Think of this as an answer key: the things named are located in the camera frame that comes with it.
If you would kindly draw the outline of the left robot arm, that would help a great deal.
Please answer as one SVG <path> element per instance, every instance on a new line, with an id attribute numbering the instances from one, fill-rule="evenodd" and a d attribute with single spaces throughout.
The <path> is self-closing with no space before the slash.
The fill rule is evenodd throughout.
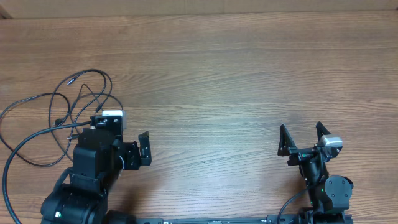
<path id="1" fill-rule="evenodd" d="M 92 116 L 73 150 L 73 165 L 64 170 L 41 206 L 42 223 L 135 223 L 136 218 L 108 208 L 113 185 L 124 170 L 152 162 L 149 133 L 124 142 L 123 116 Z"/>

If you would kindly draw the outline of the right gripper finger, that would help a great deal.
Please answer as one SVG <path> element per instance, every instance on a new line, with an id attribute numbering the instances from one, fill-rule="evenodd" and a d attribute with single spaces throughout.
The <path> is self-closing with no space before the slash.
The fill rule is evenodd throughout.
<path id="1" fill-rule="evenodd" d="M 295 153 L 297 149 L 298 148 L 295 145 L 291 135 L 289 134 L 286 125 L 282 124 L 280 126 L 280 140 L 277 155 L 289 156 L 292 153 Z"/>
<path id="2" fill-rule="evenodd" d="M 331 134 L 321 121 L 316 123 L 318 143 L 326 143 L 326 138 Z"/>

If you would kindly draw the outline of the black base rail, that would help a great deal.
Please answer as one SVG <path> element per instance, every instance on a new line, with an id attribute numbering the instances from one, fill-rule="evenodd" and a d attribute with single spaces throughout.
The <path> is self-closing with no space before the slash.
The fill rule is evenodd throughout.
<path id="1" fill-rule="evenodd" d="M 288 214 L 268 215 L 266 217 L 256 218 L 190 218 L 190 219 L 168 219 L 162 218 L 137 218 L 137 224 L 300 224 L 300 223 L 348 223 L 353 224 L 354 221 L 351 215 L 345 216 L 345 221 L 342 218 L 330 218 L 329 220 L 322 220 L 315 218 L 314 221 L 305 221 L 300 215 Z"/>

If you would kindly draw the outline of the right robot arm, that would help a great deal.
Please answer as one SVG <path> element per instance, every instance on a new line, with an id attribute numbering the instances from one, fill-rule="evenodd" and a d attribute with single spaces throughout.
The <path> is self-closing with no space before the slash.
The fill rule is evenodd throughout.
<path id="1" fill-rule="evenodd" d="M 343 148 L 343 140 L 334 135 L 321 122 L 316 124 L 317 143 L 313 147 L 299 149 L 286 125 L 280 126 L 278 156 L 287 156 L 288 166 L 299 166 L 305 188 L 288 199 L 276 216 L 277 223 L 353 223 L 346 215 L 353 193 L 352 180 L 340 175 L 330 175 L 326 163 L 336 158 Z M 283 216 L 286 207 L 296 198 L 308 193 L 309 207 L 303 207 L 298 214 Z"/>

